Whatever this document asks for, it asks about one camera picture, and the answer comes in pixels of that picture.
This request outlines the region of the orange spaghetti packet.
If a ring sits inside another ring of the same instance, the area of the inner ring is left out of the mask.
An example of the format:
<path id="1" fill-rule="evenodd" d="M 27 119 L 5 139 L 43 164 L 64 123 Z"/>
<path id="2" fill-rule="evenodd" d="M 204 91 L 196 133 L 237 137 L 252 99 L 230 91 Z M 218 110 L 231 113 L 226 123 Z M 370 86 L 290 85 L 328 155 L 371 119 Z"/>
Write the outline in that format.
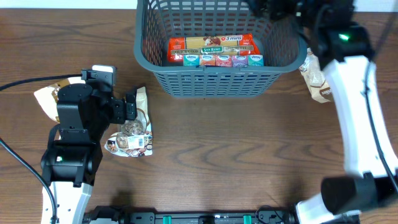
<path id="1" fill-rule="evenodd" d="M 259 55 L 252 34 L 173 37 L 167 49 L 169 62 L 182 62 L 184 55 Z"/>

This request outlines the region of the blue tissue multipack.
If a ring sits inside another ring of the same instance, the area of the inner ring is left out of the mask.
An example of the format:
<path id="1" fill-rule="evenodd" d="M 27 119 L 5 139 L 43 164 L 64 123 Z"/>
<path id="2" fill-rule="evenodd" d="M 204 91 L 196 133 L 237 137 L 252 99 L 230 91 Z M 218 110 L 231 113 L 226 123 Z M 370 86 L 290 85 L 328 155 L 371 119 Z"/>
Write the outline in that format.
<path id="1" fill-rule="evenodd" d="M 267 79 L 278 76 L 281 71 L 274 67 L 250 66 L 248 56 L 240 55 L 184 55 L 183 63 L 187 66 L 176 66 L 153 71 L 158 81 L 165 85 L 192 87 L 196 84 L 218 85 L 230 84 L 265 84 Z"/>

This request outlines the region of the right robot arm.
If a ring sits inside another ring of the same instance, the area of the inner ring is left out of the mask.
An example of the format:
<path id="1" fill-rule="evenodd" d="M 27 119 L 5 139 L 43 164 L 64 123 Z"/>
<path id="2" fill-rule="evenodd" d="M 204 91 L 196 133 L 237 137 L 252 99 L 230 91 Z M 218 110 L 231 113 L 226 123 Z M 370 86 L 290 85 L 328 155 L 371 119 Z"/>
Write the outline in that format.
<path id="1" fill-rule="evenodd" d="M 346 174 L 323 179 L 319 194 L 297 203 L 283 223 L 357 223 L 359 214 L 397 200 L 397 156 L 382 115 L 367 30 L 352 20 L 354 3 L 339 1 L 249 1 L 257 17 L 294 16 L 317 56 L 335 102 Z"/>

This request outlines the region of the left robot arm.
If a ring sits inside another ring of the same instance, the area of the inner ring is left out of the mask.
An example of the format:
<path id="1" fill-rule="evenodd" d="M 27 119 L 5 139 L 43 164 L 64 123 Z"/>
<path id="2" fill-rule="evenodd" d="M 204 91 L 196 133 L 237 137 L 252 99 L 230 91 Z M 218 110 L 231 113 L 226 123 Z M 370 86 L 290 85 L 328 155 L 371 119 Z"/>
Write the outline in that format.
<path id="1" fill-rule="evenodd" d="M 94 65 L 82 70 L 81 79 L 57 94 L 59 123 L 50 130 L 40 163 L 45 224 L 83 221 L 103 157 L 103 134 L 110 124 L 137 117 L 135 91 L 126 99 L 114 97 L 116 67 Z"/>

